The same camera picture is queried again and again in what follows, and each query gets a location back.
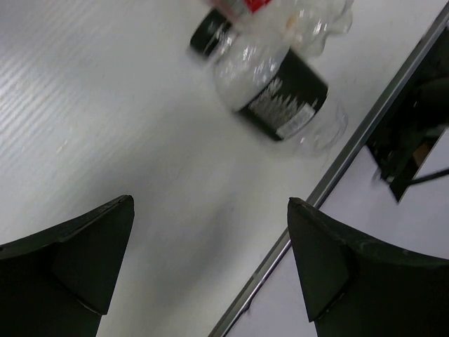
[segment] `white floor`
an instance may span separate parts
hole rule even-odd
[[[99,336],[207,336],[446,0],[356,0],[313,62],[350,118],[303,159],[229,113],[186,52],[200,0],[0,0],[0,242],[120,194],[136,217]]]
[[[418,176],[449,167],[449,131]],[[411,187],[398,205],[364,148],[322,207],[329,216],[385,242],[449,259],[449,177]],[[229,337],[316,337],[307,320],[293,251],[240,318]]]

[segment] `bottle cap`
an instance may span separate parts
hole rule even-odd
[[[190,40],[190,46],[197,53],[208,57],[231,26],[223,14],[213,9],[196,29]]]

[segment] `black plastic part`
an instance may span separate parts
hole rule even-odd
[[[449,31],[426,55],[399,97],[367,142],[381,171],[400,201],[419,167],[414,152],[423,143],[435,143],[429,134],[449,123]]]
[[[2,336],[95,336],[134,219],[133,198],[0,247]]]
[[[213,9],[196,29],[190,40],[190,46],[198,54],[208,57],[231,26],[223,14]]]
[[[382,242],[300,199],[290,200],[288,229],[319,337],[449,336],[448,260]]]

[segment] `crushed plastic bottle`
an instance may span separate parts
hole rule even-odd
[[[190,46],[205,58],[213,55],[219,96],[232,111],[254,121],[275,140],[301,131],[300,145],[308,152],[332,146],[347,120],[329,128],[344,111],[328,99],[328,86],[272,29],[240,32],[219,11],[200,24]],[[312,123],[321,108],[326,116]]]

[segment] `red bottle label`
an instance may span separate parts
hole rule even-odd
[[[271,0],[244,0],[246,5],[253,13],[260,10],[263,6],[267,5]]]

